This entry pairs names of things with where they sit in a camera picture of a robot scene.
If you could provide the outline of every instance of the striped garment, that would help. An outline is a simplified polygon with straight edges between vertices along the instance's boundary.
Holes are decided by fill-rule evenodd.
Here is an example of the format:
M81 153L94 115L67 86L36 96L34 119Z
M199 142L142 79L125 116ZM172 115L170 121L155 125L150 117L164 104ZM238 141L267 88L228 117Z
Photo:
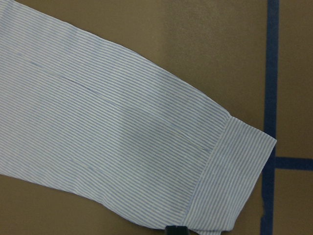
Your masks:
M0 0L0 174L219 235L275 143L139 54Z

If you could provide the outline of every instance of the striped fabric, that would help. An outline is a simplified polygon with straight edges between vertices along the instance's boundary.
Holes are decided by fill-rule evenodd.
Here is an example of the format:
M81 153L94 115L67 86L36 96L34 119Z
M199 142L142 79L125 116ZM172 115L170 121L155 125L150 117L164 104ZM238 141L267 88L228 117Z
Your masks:
M219 235L275 142L137 53L0 0L0 174Z

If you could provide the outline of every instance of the horizontal blue tape strip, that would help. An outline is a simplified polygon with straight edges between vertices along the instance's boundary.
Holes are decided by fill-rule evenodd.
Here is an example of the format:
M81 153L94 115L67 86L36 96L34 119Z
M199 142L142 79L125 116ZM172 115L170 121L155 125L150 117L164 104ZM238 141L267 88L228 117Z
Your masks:
M313 170L313 159L276 157L275 167L290 170Z

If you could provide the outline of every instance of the striped sleeve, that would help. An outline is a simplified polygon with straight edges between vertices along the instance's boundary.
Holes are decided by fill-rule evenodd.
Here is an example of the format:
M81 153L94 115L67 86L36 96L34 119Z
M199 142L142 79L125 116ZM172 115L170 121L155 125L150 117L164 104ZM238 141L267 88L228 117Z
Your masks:
M275 142L137 53L0 0L0 174L217 235Z

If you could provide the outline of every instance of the dark blue tape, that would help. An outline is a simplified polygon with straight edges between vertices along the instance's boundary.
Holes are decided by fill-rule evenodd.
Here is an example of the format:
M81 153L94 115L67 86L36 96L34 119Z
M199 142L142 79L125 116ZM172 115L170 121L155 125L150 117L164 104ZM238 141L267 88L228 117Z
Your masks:
M266 85L264 132L276 137L277 72L278 72L278 26L279 0L268 0L266 44ZM262 198L264 215L261 219L261 235L272 235L275 181L275 149L263 169Z
M313 170L313 159L276 157L275 165L280 169Z

